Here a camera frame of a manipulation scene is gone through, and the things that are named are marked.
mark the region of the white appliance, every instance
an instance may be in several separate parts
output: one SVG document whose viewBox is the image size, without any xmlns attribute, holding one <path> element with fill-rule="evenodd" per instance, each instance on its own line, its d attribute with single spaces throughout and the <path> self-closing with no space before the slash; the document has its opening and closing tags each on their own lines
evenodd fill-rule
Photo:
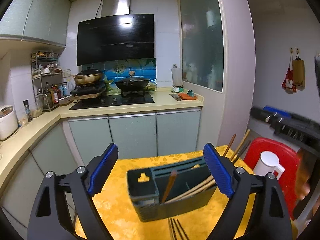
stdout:
<svg viewBox="0 0 320 240">
<path fill-rule="evenodd" d="M 8 138 L 18 128 L 13 106 L 0 107 L 0 140 Z"/>
<path fill-rule="evenodd" d="M 279 163 L 279 158 L 273 152 L 265 151 L 260 155 L 260 159 L 253 169 L 253 173 L 260 176 L 265 176 L 269 172 L 277 172 L 277 179 L 279 180 L 282 173 L 284 173 L 284 167 Z"/>
</svg>

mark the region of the yellow tablecloth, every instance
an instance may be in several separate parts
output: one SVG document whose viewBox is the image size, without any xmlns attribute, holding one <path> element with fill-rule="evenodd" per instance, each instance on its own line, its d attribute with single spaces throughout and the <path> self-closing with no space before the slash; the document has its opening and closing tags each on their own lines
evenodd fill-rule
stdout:
<svg viewBox="0 0 320 240">
<path fill-rule="evenodd" d="M 217 151 L 222 155 L 226 148 L 226 145 L 220 146 L 217 147 Z M 227 157 L 231 156 L 232 153 L 232 150 L 229 150 Z M 93 202 L 113 238 L 115 240 L 169 240 L 167 219 L 146 223 L 140 222 L 128 195 L 126 173 L 131 169 L 160 166 L 202 155 L 202 151 L 198 151 L 161 157 L 118 160 L 101 193 L 93 198 Z M 236 166 L 242 166 L 249 173 L 252 173 L 252 170 L 240 159 Z M 208 237 L 218 222 L 227 202 L 228 198 L 217 189 L 206 206 L 179 215 L 176 218 L 179 219 L 190 239 L 203 240 Z M 251 194 L 236 237 L 244 234 L 253 202 L 254 195 Z M 79 220 L 76 221 L 76 232 L 79 236 L 85 238 Z"/>
</svg>

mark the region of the frosted glass window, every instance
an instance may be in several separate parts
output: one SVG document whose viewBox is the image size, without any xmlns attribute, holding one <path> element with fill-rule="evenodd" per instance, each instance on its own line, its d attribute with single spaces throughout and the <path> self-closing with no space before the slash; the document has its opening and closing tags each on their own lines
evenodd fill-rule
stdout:
<svg viewBox="0 0 320 240">
<path fill-rule="evenodd" d="M 180 0 L 183 80 L 222 92 L 223 34 L 218 0 Z"/>
</svg>

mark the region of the yellow cutout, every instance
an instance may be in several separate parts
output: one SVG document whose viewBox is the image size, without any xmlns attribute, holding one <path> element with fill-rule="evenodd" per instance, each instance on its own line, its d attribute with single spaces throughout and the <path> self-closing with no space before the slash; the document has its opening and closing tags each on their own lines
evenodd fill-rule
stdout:
<svg viewBox="0 0 320 240">
<path fill-rule="evenodd" d="M 199 168 L 200 165 L 199 164 L 196 164 L 195 166 L 193 166 L 191 169 L 195 169 L 195 168 Z"/>
<path fill-rule="evenodd" d="M 150 180 L 150 177 L 146 176 L 146 174 L 143 172 L 140 175 L 140 178 L 138 178 L 138 182 L 147 182 Z"/>
</svg>

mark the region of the brown paper bag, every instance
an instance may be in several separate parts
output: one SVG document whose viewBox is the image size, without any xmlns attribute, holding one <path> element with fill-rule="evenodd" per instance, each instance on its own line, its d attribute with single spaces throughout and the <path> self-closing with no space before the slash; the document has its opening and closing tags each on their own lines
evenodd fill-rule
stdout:
<svg viewBox="0 0 320 240">
<path fill-rule="evenodd" d="M 296 86 L 305 87 L 306 78 L 304 72 L 304 61 L 297 55 L 296 59 L 292 61 L 293 83 Z"/>
</svg>

